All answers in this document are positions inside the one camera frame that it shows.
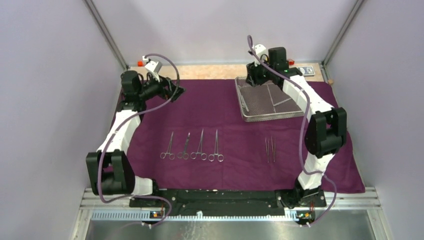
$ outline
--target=white wall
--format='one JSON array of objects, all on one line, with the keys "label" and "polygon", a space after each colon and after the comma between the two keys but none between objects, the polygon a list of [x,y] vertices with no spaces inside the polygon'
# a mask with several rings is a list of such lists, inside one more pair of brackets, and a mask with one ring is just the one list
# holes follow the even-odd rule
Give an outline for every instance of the white wall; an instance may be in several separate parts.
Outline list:
[{"label": "white wall", "polygon": [[179,64],[252,61],[246,37],[322,61],[356,0],[94,0],[130,65],[159,52]]},{"label": "white wall", "polygon": [[81,0],[0,3],[0,239],[65,240],[121,69]]},{"label": "white wall", "polygon": [[356,160],[394,239],[422,239],[423,1],[368,0],[329,66]]}]

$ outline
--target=robotic arm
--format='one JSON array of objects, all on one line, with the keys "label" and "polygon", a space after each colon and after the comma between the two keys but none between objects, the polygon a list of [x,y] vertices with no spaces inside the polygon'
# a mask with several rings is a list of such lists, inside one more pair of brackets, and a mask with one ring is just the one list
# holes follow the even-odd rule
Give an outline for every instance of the robotic arm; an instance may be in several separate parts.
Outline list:
[{"label": "robotic arm", "polygon": [[[304,170],[297,177],[294,189],[287,192],[283,202],[289,208],[297,204],[307,205],[320,193],[322,177],[328,164],[346,143],[346,111],[341,107],[334,108],[324,101],[297,68],[289,68],[284,47],[270,48],[268,55],[266,48],[261,44],[255,45],[252,49],[261,60],[263,56],[267,57],[263,64],[289,78],[293,83],[270,72],[257,59],[246,66],[246,82],[255,87],[271,80],[296,102],[309,122],[304,136],[308,150]],[[308,109],[305,93],[309,96]]]},{"label": "robotic arm", "polygon": [[151,195],[157,189],[154,180],[136,176],[127,159],[127,150],[131,138],[142,122],[143,115],[132,117],[119,131],[117,131],[117,128],[126,119],[145,111],[147,100],[159,96],[166,100],[172,98],[171,102],[173,102],[184,93],[185,89],[174,85],[170,78],[158,74],[162,67],[160,61],[153,61],[144,57],[143,61],[146,62],[145,68],[148,71],[147,81],[144,81],[143,76],[134,70],[125,71],[121,74],[123,99],[118,105],[113,126],[97,151],[88,153],[86,157],[90,184],[95,195],[99,194],[97,183],[100,157],[113,134],[115,134],[115,137],[105,150],[106,153],[101,166],[101,190],[103,194],[142,196]]}]

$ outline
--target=table surface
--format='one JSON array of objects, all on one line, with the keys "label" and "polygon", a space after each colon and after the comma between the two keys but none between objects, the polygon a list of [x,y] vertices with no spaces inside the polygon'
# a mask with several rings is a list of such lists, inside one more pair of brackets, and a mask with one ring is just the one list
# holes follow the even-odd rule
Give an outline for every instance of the table surface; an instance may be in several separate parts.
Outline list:
[{"label": "table surface", "polygon": [[[315,70],[315,76],[307,76],[306,80],[310,82],[324,82],[318,63],[296,63],[294,67],[312,66]],[[178,65],[180,79],[235,79],[247,75],[245,64],[229,64],[229,65]],[[144,67],[131,67],[140,74],[146,75],[147,71]],[[172,66],[163,66],[159,74],[164,77],[175,79],[175,70]]]}]

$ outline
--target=surgical instrument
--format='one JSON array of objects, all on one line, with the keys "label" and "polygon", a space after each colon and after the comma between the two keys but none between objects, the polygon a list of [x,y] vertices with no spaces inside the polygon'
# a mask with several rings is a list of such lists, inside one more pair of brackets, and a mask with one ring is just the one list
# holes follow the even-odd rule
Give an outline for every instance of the surgical instrument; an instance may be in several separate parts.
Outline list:
[{"label": "surgical instrument", "polygon": [[177,154],[177,158],[179,159],[189,159],[189,154],[187,153],[187,146],[189,145],[190,133],[187,135],[187,139],[185,140],[184,151],[179,152]]},{"label": "surgical instrument", "polygon": [[169,155],[169,159],[173,160],[175,158],[175,154],[171,153],[171,147],[172,147],[172,138],[174,137],[174,132],[171,133],[171,139],[169,140],[168,149],[166,152],[162,152],[160,154],[160,158],[164,159],[167,155]]},{"label": "surgical instrument", "polygon": [[274,141],[273,141],[273,136],[271,136],[271,148],[272,148],[272,159],[275,163],[276,162],[276,138],[274,137]]},{"label": "surgical instrument", "polygon": [[278,105],[280,105],[280,104],[283,104],[283,103],[285,103],[285,102],[287,102],[287,101],[289,101],[289,100],[291,100],[291,98],[290,98],[290,97],[289,97],[289,98],[287,98],[286,100],[282,100],[282,101],[280,101],[280,102],[277,102],[277,103],[273,104],[272,106],[276,107],[276,106],[278,106]]},{"label": "surgical instrument", "polygon": [[215,160],[215,156],[218,159],[218,162],[224,161],[224,155],[219,154],[218,152],[218,129],[215,134],[215,148],[213,149],[213,154],[209,155],[209,161],[213,162]]},{"label": "surgical instrument", "polygon": [[202,152],[202,148],[203,148],[203,129],[201,130],[200,142],[199,142],[199,146],[197,147],[197,152],[191,153],[190,155],[191,159],[196,159],[198,155],[200,154],[200,159],[206,160],[208,156],[206,155],[206,153]]},{"label": "surgical instrument", "polygon": [[270,140],[265,137],[266,159],[270,163]]}]

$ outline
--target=small label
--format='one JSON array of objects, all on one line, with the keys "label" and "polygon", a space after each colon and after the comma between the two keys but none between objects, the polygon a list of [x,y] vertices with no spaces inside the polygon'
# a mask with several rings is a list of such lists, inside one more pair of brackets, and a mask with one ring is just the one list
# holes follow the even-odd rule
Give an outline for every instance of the small label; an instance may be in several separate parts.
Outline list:
[{"label": "small label", "polygon": [[299,66],[297,67],[304,77],[315,76],[315,71],[313,66]]}]

